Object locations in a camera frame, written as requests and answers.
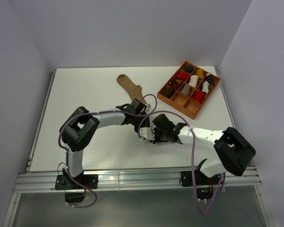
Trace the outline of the tan brown sock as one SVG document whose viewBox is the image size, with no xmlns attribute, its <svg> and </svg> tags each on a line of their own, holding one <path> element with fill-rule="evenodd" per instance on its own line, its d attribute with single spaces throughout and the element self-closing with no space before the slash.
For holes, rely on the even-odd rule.
<svg viewBox="0 0 284 227">
<path fill-rule="evenodd" d="M 127 92 L 132 101 L 138 99 L 142 103 L 147 104 L 142 95 L 142 87 L 134 84 L 127 75 L 120 74 L 116 81 Z"/>
</svg>

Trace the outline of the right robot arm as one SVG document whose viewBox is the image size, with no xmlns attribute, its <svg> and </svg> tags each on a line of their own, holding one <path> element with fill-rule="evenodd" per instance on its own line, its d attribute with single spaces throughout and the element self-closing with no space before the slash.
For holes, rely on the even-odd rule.
<svg viewBox="0 0 284 227">
<path fill-rule="evenodd" d="M 242 176 L 256 155 L 253 146 L 233 127 L 208 130 L 192 127 L 188 123 L 174 124 L 165 114 L 152 121 L 155 140 L 177 144 L 194 143 L 213 150 L 214 155 L 204 158 L 194 170 L 198 184 L 206 184 L 212 177 L 229 172 Z"/>
</svg>

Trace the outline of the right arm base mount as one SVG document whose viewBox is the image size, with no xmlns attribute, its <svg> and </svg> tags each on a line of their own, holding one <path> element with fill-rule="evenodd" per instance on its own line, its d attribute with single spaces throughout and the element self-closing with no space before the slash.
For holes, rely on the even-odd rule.
<svg viewBox="0 0 284 227">
<path fill-rule="evenodd" d="M 203 188 L 197 188 L 197 197 L 201 200 L 209 200 L 213 197 L 214 186 L 217 186 L 219 181 L 221 181 L 220 187 L 223 187 L 225 177 L 222 177 L 221 174 L 214 175 L 211 178 L 208 178 L 197 168 L 195 170 L 195 184 L 196 186 L 204 186 Z M 181 171 L 179 184 L 182 187 L 192 187 L 192 172 L 191 171 Z"/>
</svg>

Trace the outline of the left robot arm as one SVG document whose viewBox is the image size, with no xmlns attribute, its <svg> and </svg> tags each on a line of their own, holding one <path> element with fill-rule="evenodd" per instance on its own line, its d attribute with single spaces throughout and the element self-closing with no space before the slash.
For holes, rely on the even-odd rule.
<svg viewBox="0 0 284 227">
<path fill-rule="evenodd" d="M 97 129 L 131 124 L 137 132 L 147 110 L 147 105 L 138 99 L 112 110 L 95 113 L 83 106 L 78 107 L 59 130 L 58 144 L 67 152 L 63 172 L 66 184 L 72 189 L 77 189 L 83 184 L 83 151 Z"/>
</svg>

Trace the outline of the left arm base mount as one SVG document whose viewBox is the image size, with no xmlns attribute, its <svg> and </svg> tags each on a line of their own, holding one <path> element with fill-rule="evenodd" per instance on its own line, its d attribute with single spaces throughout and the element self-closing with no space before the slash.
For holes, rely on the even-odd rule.
<svg viewBox="0 0 284 227">
<path fill-rule="evenodd" d="M 74 180 L 79 184 L 84 185 L 89 189 L 96 189 L 98 186 L 98 175 L 85 175 L 80 174 L 77 177 L 74 177 Z M 56 177 L 55 190 L 57 191 L 67 191 L 67 190 L 81 190 L 84 189 L 84 192 L 66 192 L 64 194 L 65 201 L 68 203 L 81 203 L 85 199 L 85 194 L 87 189 L 76 184 L 72 181 L 69 175 L 66 172 L 63 172 L 62 175 Z"/>
</svg>

